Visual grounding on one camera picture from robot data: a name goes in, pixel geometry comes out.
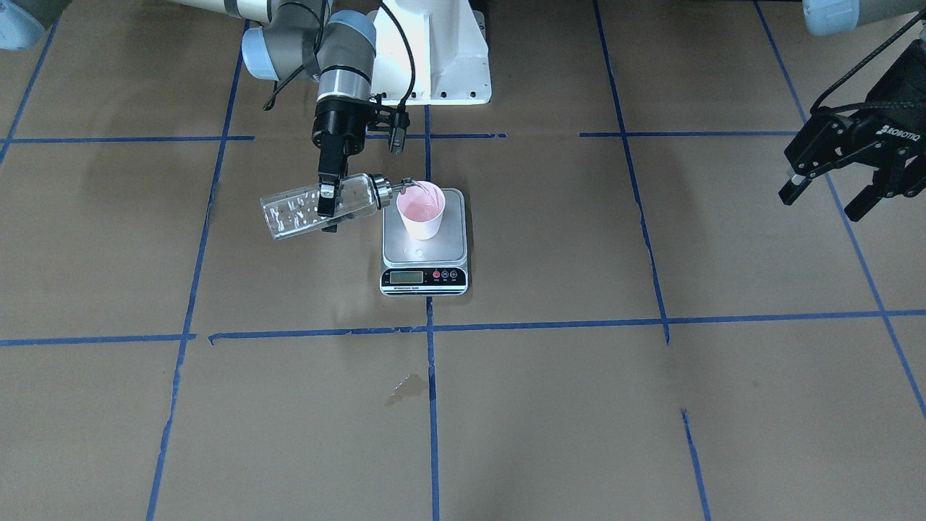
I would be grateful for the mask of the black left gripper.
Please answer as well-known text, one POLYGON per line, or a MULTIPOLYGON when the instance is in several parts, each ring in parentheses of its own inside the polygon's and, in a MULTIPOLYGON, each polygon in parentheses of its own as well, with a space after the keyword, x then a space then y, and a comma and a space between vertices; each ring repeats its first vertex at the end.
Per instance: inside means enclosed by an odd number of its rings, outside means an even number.
POLYGON ((884 197, 924 190, 924 41, 913 40, 867 93, 843 115, 819 108, 785 148, 791 172, 778 191, 790 206, 817 176, 853 163, 873 167, 871 185, 844 207, 858 222, 884 197))

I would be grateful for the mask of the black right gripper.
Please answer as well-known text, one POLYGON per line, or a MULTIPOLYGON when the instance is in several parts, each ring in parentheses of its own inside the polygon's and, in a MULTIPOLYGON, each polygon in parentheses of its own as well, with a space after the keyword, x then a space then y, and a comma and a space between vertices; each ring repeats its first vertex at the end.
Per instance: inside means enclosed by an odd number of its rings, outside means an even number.
POLYGON ((369 132, 387 133, 390 153, 402 153, 407 138, 406 106, 385 106, 381 96, 374 101, 326 96, 315 106, 312 143, 320 149, 317 214, 321 217, 334 217, 347 159, 364 151, 369 132))

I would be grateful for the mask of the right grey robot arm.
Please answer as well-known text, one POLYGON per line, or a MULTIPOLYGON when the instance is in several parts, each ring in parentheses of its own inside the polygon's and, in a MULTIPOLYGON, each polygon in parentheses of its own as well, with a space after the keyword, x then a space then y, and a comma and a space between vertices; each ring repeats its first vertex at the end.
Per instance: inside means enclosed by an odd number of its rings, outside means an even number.
MULTIPOLYGON (((43 36, 51 40, 53 26, 74 1, 2 1, 2 50, 25 51, 35 46, 43 36)), ((383 103, 383 93, 373 93, 373 66, 376 56, 377 33, 373 21, 366 14, 357 11, 335 11, 334 1, 78 1, 78 4, 92 4, 103 9, 116 11, 129 9, 130 14, 147 14, 142 4, 161 2, 179 4, 182 9, 199 9, 225 14, 234 19, 258 23, 242 34, 242 62, 253 77, 274 82, 274 92, 264 110, 272 109, 276 96, 293 80, 314 80, 318 84, 315 121, 312 128, 312 143, 320 148, 320 202, 317 212, 325 219, 333 219, 336 204, 347 194, 348 158, 363 151, 366 132, 390 132, 391 152, 401 153, 406 139, 408 114, 407 100, 412 95, 416 80, 415 59, 408 46, 406 33, 397 17, 386 4, 380 3, 380 14, 390 17, 394 29, 402 37, 407 57, 411 60, 411 79, 397 106, 391 108, 383 103)), ((133 57, 129 51, 172 52, 181 55, 184 48, 179 43, 170 43, 157 30, 149 32, 146 27, 127 35, 127 50, 66 51, 79 57, 78 64, 66 66, 52 79, 60 80, 59 91, 74 85, 90 85, 90 80, 78 77, 91 72, 102 72, 103 65, 90 65, 90 59, 104 64, 112 63, 116 51, 125 55, 116 60, 116 65, 139 66, 141 72, 120 73, 119 78, 103 74, 102 80, 95 80, 96 86, 103 86, 103 80, 129 79, 138 76, 149 80, 155 74, 148 68, 147 57, 133 57)))

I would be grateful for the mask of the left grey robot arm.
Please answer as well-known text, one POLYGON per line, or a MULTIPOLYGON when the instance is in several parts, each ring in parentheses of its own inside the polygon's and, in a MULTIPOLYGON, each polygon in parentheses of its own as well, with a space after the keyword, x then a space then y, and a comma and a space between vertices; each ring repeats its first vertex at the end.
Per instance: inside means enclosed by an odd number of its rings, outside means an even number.
POLYGON ((794 204, 811 182, 853 163, 873 168, 871 182, 844 208, 860 221, 887 198, 916 197, 925 176, 925 46, 913 40, 867 93, 866 99, 842 106, 824 100, 863 66, 924 20, 922 1, 804 1, 807 29, 815 35, 849 32, 855 27, 910 14, 912 18, 889 39, 828 87, 810 108, 810 118, 791 139, 784 155, 791 177, 778 191, 794 204))

